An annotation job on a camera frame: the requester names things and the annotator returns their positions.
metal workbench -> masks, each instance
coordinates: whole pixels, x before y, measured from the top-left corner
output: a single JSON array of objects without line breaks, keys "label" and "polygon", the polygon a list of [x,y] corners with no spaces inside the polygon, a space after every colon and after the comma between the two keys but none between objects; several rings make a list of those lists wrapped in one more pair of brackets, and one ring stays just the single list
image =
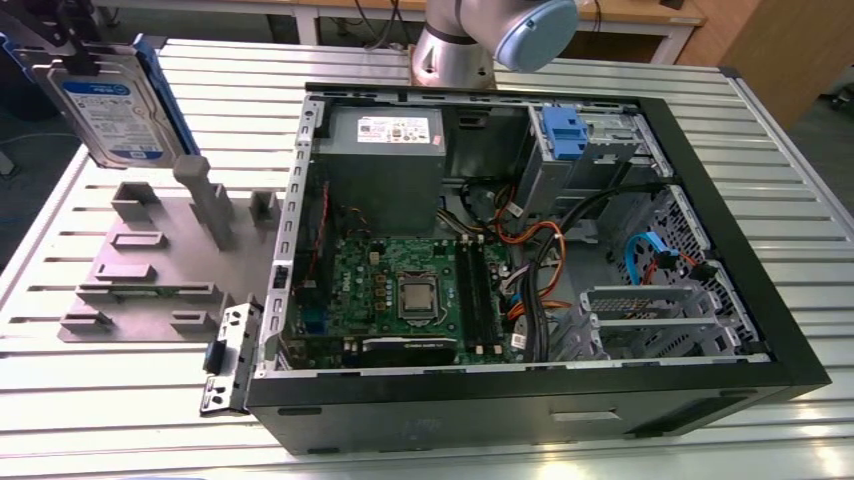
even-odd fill
[{"label": "metal workbench", "polygon": [[[212,181],[234,197],[287,184],[305,81],[407,83],[391,51],[173,40],[160,61]],[[679,438],[293,458],[252,417],[198,418],[204,345],[56,339],[114,220],[114,187],[144,179],[181,191],[170,172],[97,169],[81,151],[0,277],[0,477],[218,467],[293,478],[854,475],[854,224],[740,81],[708,68],[567,60],[496,76],[508,89],[667,100],[834,384]]]}]

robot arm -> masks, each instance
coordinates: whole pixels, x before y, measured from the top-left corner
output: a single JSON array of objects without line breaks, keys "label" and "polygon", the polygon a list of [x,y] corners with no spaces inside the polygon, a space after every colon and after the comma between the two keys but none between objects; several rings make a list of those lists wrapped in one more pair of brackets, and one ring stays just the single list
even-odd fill
[{"label": "robot arm", "polygon": [[576,28],[573,0],[429,0],[412,57],[416,83],[489,88],[492,59],[532,72],[557,56]]}]

hard drive label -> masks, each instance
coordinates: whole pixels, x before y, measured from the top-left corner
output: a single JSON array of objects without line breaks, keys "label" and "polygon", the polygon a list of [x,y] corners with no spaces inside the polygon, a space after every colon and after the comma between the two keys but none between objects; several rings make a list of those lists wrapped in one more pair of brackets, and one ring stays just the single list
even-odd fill
[{"label": "hard drive label", "polygon": [[137,160],[162,157],[162,147],[145,121],[146,109],[126,86],[62,82],[62,89],[110,153]]}]

sticker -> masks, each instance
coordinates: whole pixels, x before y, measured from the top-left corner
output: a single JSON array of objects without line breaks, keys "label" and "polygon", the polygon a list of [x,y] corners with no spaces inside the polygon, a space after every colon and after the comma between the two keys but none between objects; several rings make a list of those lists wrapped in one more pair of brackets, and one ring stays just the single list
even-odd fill
[{"label": "sticker", "polygon": [[429,143],[428,120],[424,117],[361,117],[356,141],[359,143]]},{"label": "sticker", "polygon": [[516,205],[513,202],[507,204],[507,211],[512,213],[513,217],[519,218],[521,216],[521,207]]},{"label": "sticker", "polygon": [[68,98],[85,119],[97,143],[134,160],[162,157],[162,147],[145,121],[146,109],[130,89],[113,83],[62,82]]},{"label": "sticker", "polygon": [[512,348],[523,349],[525,343],[527,342],[525,342],[524,335],[519,335],[517,333],[513,333],[512,336],[509,337],[509,346]]},{"label": "sticker", "polygon": [[669,23],[684,23],[685,25],[699,25],[699,18],[669,17]]}]

floor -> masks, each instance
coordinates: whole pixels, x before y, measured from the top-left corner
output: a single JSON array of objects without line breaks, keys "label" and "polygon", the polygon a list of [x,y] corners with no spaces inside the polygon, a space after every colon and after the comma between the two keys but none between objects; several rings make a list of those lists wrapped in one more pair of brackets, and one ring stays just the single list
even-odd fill
[{"label": "floor", "polygon": [[[296,25],[289,17],[122,9],[116,20],[118,25],[109,33],[116,41],[129,41],[144,31],[201,40],[297,43]],[[337,46],[371,43],[372,35],[364,24],[352,23],[359,22],[348,20],[336,24],[324,19],[323,43]],[[383,23],[372,21],[373,29],[379,31]],[[415,37],[420,26],[407,28]],[[399,26],[392,29],[388,41],[403,43]],[[0,271],[77,149],[78,142],[68,133],[61,117],[22,122],[0,107],[0,149],[18,166],[14,176],[0,177]],[[788,133],[842,203],[854,211],[854,188],[850,187],[854,184],[854,113],[832,111],[828,102],[819,100]]]}]

